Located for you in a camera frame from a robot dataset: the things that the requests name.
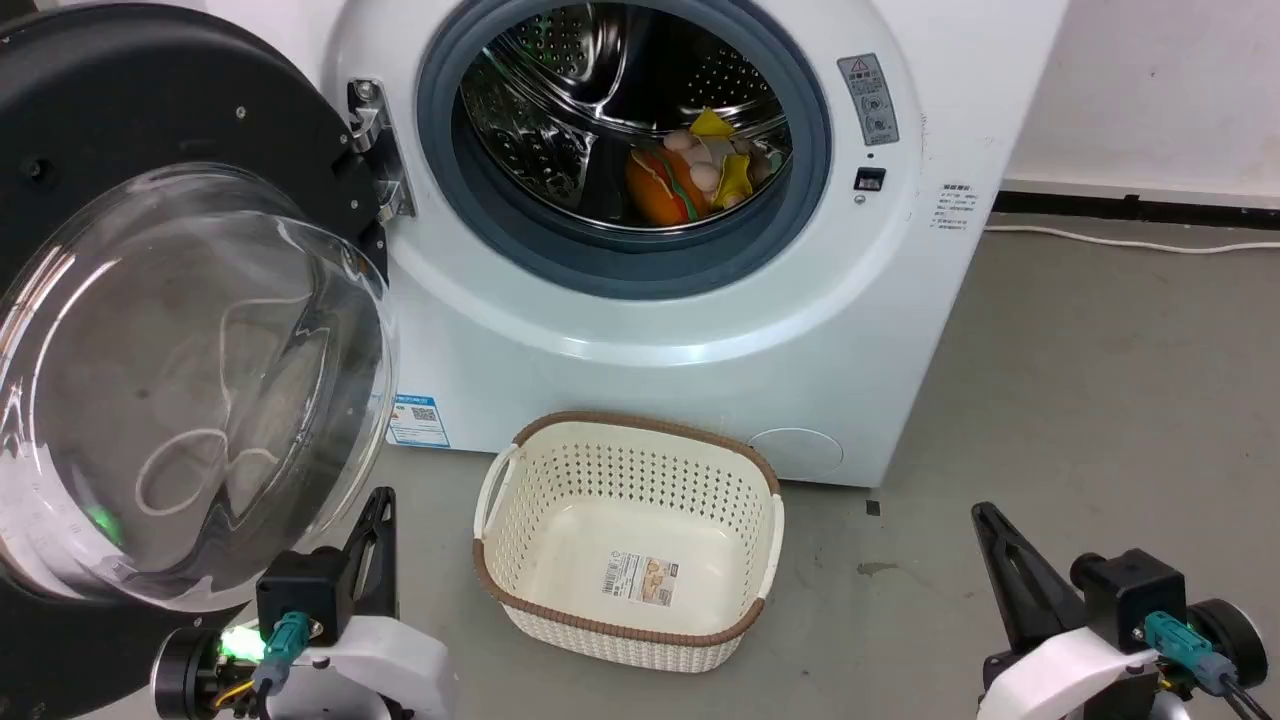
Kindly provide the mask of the black baseboard strip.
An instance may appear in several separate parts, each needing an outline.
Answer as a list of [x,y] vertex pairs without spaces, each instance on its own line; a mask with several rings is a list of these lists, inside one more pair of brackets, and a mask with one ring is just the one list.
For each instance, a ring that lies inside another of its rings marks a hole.
[[988,184],[980,192],[989,196],[995,213],[1280,232],[1280,193],[1030,179],[1006,179],[1001,187]]

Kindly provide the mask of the grey warning sticker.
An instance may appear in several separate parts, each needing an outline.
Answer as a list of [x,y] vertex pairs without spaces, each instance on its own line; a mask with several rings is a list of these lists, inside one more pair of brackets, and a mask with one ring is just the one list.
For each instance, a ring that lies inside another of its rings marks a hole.
[[864,145],[900,141],[899,123],[888,82],[874,53],[840,58],[837,67],[851,96]]

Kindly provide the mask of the yellow dressed doll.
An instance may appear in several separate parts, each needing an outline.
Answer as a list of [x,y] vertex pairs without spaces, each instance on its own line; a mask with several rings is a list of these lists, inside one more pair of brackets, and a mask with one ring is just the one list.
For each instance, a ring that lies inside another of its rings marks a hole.
[[762,140],[748,140],[710,108],[703,108],[685,129],[662,140],[687,168],[692,187],[712,211],[724,211],[746,202],[780,172],[787,154],[768,149]]

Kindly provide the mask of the round white filter cover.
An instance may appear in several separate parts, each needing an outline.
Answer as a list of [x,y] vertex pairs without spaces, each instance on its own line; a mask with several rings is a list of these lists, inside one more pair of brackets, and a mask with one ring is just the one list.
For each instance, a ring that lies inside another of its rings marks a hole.
[[808,428],[763,430],[746,445],[783,480],[823,482],[844,462],[844,448],[836,439]]

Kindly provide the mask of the white front-load washing machine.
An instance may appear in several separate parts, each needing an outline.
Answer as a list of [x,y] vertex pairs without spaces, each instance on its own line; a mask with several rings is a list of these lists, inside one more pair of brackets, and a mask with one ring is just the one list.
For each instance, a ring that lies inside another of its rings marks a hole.
[[[1070,0],[758,0],[813,64],[832,165],[812,219],[760,270],[685,299],[552,284],[489,249],[420,143],[428,42],[461,0],[196,0],[283,53],[348,115],[387,94],[416,202],[387,227],[396,395],[434,397],[448,450],[494,454],[558,411],[622,413],[746,443],[826,433],[823,482],[881,486],[970,265]],[[900,141],[864,145],[837,60],[874,53]],[[980,195],[964,232],[929,227],[943,183]]]

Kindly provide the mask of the blue white energy sticker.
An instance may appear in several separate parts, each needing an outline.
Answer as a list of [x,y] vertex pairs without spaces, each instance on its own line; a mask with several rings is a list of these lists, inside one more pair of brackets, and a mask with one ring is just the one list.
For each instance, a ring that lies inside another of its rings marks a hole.
[[451,447],[436,401],[434,397],[420,395],[396,396],[387,441],[406,447]]

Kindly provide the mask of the stainless steel washer drum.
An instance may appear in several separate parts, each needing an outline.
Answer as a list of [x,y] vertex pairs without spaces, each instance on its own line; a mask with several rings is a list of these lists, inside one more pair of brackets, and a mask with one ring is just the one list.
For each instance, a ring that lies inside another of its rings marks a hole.
[[[481,49],[458,95],[492,161],[530,199],[645,240],[742,209],[771,187],[794,151],[781,102],[760,70],[721,35],[643,5],[575,3],[529,15]],[[686,225],[653,225],[628,196],[630,149],[662,146],[703,108],[787,159],[736,208]]]

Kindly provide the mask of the paper label with print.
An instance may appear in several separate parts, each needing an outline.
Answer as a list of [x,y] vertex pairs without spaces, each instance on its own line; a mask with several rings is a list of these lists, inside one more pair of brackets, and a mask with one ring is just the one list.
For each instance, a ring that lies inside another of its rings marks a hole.
[[640,553],[612,551],[602,578],[602,592],[635,603],[669,607],[681,566]]

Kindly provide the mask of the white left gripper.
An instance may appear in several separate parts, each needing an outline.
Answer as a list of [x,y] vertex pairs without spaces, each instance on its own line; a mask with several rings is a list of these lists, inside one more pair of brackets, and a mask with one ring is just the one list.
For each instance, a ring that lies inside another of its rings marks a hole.
[[399,616],[396,492],[376,487],[346,542],[340,597],[362,611],[330,647],[307,648],[269,720],[454,720],[448,648]]

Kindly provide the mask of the black round glass washer door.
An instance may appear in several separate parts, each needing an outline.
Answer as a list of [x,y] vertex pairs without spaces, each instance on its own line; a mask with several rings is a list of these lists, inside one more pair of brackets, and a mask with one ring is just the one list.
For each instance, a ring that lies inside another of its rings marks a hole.
[[238,24],[0,26],[0,720],[150,687],[321,547],[390,414],[376,214],[348,124]]

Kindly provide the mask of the chrome door hinge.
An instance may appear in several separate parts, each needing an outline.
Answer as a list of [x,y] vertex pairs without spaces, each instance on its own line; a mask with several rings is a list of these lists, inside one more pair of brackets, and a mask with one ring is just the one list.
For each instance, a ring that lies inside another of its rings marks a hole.
[[372,173],[379,223],[415,217],[416,202],[385,90],[376,79],[353,78],[347,83],[347,100],[353,149]]

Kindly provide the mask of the orange plush hamburger toy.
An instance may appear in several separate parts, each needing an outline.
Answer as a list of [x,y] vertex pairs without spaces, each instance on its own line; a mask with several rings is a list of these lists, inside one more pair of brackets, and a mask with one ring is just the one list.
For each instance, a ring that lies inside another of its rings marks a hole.
[[692,182],[690,164],[663,146],[631,147],[625,178],[630,199],[653,225],[686,225],[712,215],[704,192]]

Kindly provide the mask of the small printed text sticker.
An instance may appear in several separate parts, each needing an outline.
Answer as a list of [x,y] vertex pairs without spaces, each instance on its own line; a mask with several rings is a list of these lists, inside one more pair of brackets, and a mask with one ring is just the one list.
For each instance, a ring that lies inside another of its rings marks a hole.
[[929,227],[964,232],[977,215],[980,195],[968,183],[943,183],[931,213]]

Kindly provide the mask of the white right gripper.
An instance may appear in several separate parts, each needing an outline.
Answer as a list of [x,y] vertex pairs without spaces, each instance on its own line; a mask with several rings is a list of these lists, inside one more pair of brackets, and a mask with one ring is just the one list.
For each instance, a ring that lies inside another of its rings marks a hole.
[[1124,653],[1083,628],[1082,597],[995,503],[975,503],[972,520],[1009,653],[1028,653],[993,680],[978,720],[1062,720],[1130,669],[1156,661],[1156,650]]

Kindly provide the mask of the cream plastic laundry basket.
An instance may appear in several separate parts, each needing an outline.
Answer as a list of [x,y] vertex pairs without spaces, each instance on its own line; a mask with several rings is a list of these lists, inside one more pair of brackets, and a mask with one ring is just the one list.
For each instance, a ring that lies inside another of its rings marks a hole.
[[765,607],[783,505],[774,470],[742,442],[643,416],[553,413],[489,466],[474,566],[534,639],[707,673]]

